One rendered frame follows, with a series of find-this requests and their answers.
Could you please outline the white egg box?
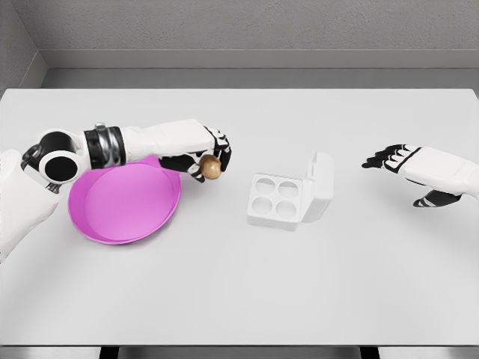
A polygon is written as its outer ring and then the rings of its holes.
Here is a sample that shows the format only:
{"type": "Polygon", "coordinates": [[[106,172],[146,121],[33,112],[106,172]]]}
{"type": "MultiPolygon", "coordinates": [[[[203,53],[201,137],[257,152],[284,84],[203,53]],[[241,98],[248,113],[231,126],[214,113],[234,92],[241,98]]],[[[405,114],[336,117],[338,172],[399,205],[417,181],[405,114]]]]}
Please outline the white egg box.
{"type": "Polygon", "coordinates": [[[334,162],[317,151],[302,179],[255,173],[247,205],[251,225],[295,230],[318,221],[334,197],[334,162]]]}

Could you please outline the pink round plate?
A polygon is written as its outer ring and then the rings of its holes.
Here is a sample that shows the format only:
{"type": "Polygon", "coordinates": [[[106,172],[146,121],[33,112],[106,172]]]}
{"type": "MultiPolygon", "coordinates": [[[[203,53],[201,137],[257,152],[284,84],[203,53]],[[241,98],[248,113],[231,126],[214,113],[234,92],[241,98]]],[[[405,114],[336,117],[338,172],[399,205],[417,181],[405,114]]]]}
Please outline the pink round plate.
{"type": "Polygon", "coordinates": [[[155,156],[121,167],[85,172],[70,189],[68,212],[86,238],[122,245],[156,232],[180,200],[176,171],[161,167],[155,156]]]}

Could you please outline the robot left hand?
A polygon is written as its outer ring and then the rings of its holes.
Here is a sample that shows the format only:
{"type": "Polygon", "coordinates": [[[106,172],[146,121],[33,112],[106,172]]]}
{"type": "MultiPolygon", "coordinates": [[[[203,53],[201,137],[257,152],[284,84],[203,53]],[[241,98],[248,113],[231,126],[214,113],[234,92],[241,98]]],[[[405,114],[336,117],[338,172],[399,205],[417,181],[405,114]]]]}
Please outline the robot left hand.
{"type": "Polygon", "coordinates": [[[200,160],[206,154],[215,156],[225,172],[231,160],[231,145],[223,132],[204,126],[194,119],[160,125],[160,165],[168,170],[189,174],[198,182],[205,182],[200,160]]]}

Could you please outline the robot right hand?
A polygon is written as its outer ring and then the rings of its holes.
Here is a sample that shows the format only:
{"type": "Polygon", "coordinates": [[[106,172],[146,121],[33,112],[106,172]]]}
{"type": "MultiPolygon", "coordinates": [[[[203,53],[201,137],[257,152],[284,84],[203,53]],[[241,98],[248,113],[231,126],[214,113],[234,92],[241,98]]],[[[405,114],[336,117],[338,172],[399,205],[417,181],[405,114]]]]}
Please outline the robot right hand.
{"type": "Polygon", "coordinates": [[[431,191],[414,207],[437,208],[458,202],[466,193],[466,175],[475,164],[432,147],[394,144],[376,152],[361,165],[385,169],[431,191]]]}

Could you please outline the brown egg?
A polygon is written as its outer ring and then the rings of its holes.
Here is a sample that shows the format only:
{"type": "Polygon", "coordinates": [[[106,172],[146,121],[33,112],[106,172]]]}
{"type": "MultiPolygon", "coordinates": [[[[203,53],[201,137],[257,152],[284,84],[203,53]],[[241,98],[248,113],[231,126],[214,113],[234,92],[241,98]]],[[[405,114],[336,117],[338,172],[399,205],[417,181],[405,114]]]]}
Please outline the brown egg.
{"type": "Polygon", "coordinates": [[[207,180],[216,180],[222,174],[222,163],[220,162],[219,158],[214,155],[203,155],[200,158],[199,166],[201,175],[207,180]]]}

